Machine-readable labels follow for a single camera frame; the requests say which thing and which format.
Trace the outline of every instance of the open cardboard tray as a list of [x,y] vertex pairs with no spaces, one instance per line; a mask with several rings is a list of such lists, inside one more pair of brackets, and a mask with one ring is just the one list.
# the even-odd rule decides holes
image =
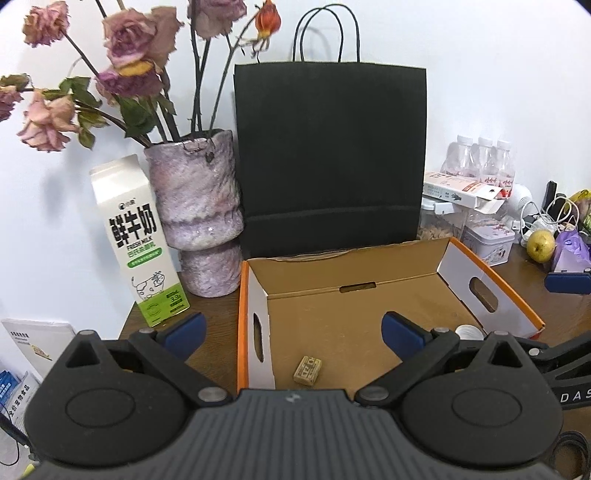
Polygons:
[[383,343],[381,321],[395,310],[425,330],[479,326],[531,338],[534,311],[458,240],[442,239],[242,266],[238,390],[300,389],[304,355],[323,361],[315,388],[350,396],[400,363]]

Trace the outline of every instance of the marbled ceramic vase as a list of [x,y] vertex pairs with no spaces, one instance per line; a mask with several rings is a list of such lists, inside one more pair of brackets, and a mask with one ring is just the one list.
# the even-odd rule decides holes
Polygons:
[[232,132],[219,131],[209,141],[154,145],[145,155],[164,235],[180,251],[186,288],[202,297],[233,292],[242,257],[232,241],[244,224]]

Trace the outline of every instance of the brown tabletop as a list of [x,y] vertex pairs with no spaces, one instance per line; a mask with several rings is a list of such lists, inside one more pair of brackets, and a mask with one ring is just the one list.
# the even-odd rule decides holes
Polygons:
[[[535,310],[546,323],[540,341],[556,345],[591,329],[591,296],[549,293],[544,287],[544,271],[527,258],[525,249],[514,246],[509,262],[495,270]],[[236,393],[236,349],[238,344],[238,292],[218,299],[204,299],[189,294],[191,308],[174,317],[203,312],[207,317],[207,339],[187,363],[230,392]],[[169,325],[165,322],[158,329]],[[137,306],[129,313],[121,338],[145,326]],[[576,429],[591,439],[591,407],[564,413],[564,428]],[[558,465],[563,474],[574,473],[574,465]]]

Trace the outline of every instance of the white cable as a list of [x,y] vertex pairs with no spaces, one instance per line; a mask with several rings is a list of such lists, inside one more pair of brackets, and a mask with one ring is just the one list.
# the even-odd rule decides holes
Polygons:
[[[554,221],[554,219],[548,214],[548,210],[550,210],[550,207],[553,204],[555,204],[556,200],[558,200],[558,199],[564,199],[564,205],[560,209],[560,213],[558,214],[558,219],[556,221]],[[562,196],[559,197],[558,194],[556,194],[556,195],[554,195],[554,200],[552,200],[550,202],[550,204],[548,205],[548,207],[546,208],[545,211],[541,210],[540,207],[538,207],[533,200],[530,200],[529,202],[527,202],[523,206],[523,208],[521,209],[521,214],[519,215],[519,233],[521,234],[522,237],[523,237],[523,227],[524,227],[524,225],[526,226],[523,214],[525,212],[525,208],[530,204],[533,205],[536,210],[538,210],[538,215],[540,215],[542,217],[542,220],[548,225],[558,225],[560,223],[569,221],[570,218],[573,216],[572,211],[573,211],[573,207],[574,207],[577,210],[576,221],[574,224],[575,228],[577,228],[577,225],[579,224],[580,211],[579,211],[579,207],[577,206],[577,204],[575,202],[573,202],[572,200],[568,199],[567,197],[562,197]],[[562,214],[564,207],[566,205],[569,206],[569,211],[566,213],[566,215],[564,217],[561,218],[560,215]]]

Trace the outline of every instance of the green carton bottom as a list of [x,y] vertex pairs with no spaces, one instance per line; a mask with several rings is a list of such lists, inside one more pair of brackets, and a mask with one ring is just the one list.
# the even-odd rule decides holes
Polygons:
[[138,303],[148,326],[153,327],[189,308],[187,295],[180,283],[167,288],[153,297]]

